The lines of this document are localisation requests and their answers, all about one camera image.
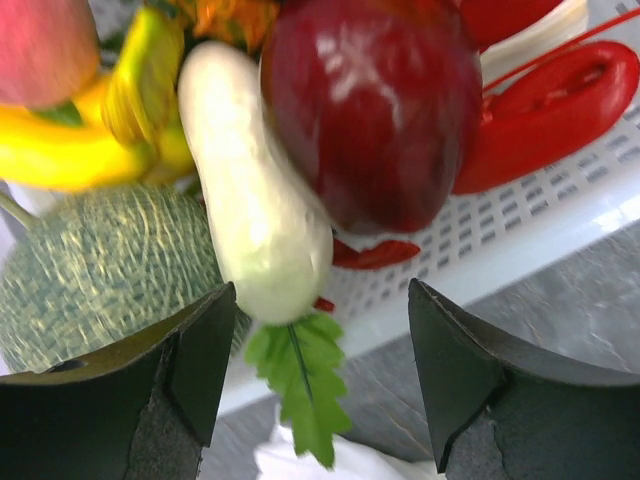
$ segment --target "yellow banana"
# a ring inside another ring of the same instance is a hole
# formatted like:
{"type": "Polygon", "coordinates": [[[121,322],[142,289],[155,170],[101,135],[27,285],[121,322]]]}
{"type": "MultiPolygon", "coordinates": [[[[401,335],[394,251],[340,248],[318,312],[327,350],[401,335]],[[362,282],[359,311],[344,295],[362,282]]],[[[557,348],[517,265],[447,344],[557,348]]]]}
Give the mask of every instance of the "yellow banana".
{"type": "Polygon", "coordinates": [[[78,192],[144,181],[171,183],[195,171],[177,103],[154,145],[120,144],[102,122],[101,105],[111,73],[71,99],[84,126],[41,119],[19,107],[0,107],[0,178],[40,188],[78,192]]]}
{"type": "Polygon", "coordinates": [[[104,127],[68,127],[18,108],[0,108],[0,177],[77,192],[132,182],[149,170],[153,149],[119,144],[104,127]]]}
{"type": "Polygon", "coordinates": [[[178,21],[152,7],[136,12],[102,102],[102,119],[119,142],[155,140],[177,103],[183,51],[178,21]]]}

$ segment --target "red apple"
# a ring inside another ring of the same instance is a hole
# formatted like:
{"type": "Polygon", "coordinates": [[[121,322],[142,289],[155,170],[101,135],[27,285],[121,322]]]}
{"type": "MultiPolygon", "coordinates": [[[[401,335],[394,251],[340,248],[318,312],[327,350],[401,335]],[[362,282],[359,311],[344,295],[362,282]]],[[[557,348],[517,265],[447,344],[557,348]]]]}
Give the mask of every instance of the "red apple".
{"type": "Polygon", "coordinates": [[[98,72],[87,0],[0,0],[0,105],[47,108],[98,72]]]}
{"type": "Polygon", "coordinates": [[[261,62],[268,118],[338,226],[433,220],[482,104],[477,49],[451,0],[288,0],[261,62]]]}

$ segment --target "cantaloupe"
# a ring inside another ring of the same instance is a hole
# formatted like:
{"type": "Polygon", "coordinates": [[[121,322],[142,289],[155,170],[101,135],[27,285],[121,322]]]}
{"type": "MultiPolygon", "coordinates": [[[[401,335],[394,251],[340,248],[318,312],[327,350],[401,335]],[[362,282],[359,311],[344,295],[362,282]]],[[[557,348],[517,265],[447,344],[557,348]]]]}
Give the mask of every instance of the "cantaloupe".
{"type": "MultiPolygon", "coordinates": [[[[0,351],[12,372],[43,372],[222,284],[207,215],[195,200],[142,185],[69,196],[35,221],[7,259],[0,351]]],[[[232,354],[250,326],[238,311],[232,354]]]]}

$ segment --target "gray countertop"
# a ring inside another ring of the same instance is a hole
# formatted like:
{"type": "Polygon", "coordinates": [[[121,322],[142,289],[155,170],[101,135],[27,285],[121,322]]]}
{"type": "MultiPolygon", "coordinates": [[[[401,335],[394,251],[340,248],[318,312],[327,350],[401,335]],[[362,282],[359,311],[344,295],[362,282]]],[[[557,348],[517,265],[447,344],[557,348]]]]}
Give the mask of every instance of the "gray countertop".
{"type": "MultiPolygon", "coordinates": [[[[640,223],[467,309],[562,355],[640,372],[640,223]]],[[[408,461],[431,456],[409,336],[349,361],[343,376],[352,392],[344,401],[354,424],[349,439],[408,461]]],[[[202,480],[256,478],[253,450],[268,439],[276,403],[218,420],[202,480]]]]}

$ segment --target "plastic vegetable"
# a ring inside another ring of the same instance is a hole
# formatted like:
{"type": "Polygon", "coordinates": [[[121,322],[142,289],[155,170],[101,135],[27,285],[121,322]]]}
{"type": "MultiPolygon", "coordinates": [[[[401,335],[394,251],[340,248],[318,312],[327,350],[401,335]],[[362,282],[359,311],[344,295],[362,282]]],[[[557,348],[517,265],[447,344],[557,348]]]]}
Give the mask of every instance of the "plastic vegetable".
{"type": "Polygon", "coordinates": [[[215,38],[242,46],[248,53],[262,46],[280,10],[277,0],[163,1],[180,9],[183,25],[191,27],[196,38],[215,38]]]}
{"type": "Polygon", "coordinates": [[[638,55],[617,42],[543,58],[503,93],[485,98],[478,140],[453,192],[489,190],[588,145],[615,125],[639,80],[638,55]]]}
{"type": "Polygon", "coordinates": [[[480,123],[478,56],[449,0],[288,0],[262,53],[269,119],[337,225],[433,220],[480,123]]]}
{"type": "Polygon", "coordinates": [[[333,240],[333,265],[352,270],[379,270],[406,262],[420,253],[420,247],[399,240],[386,240],[358,252],[340,240],[333,240]]]}
{"type": "Polygon", "coordinates": [[[318,298],[318,300],[316,300],[316,303],[313,304],[313,308],[322,312],[333,313],[333,311],[336,309],[336,306],[333,302],[320,297],[318,298]]]}
{"type": "Polygon", "coordinates": [[[332,230],[265,128],[258,67],[228,45],[202,43],[184,63],[178,99],[223,278],[255,320],[295,321],[328,279],[332,230]]]}
{"type": "MultiPolygon", "coordinates": [[[[69,195],[27,227],[0,282],[0,350],[37,373],[161,321],[223,284],[207,218],[170,187],[69,195]]],[[[238,313],[233,352],[251,321],[238,313]]]]}

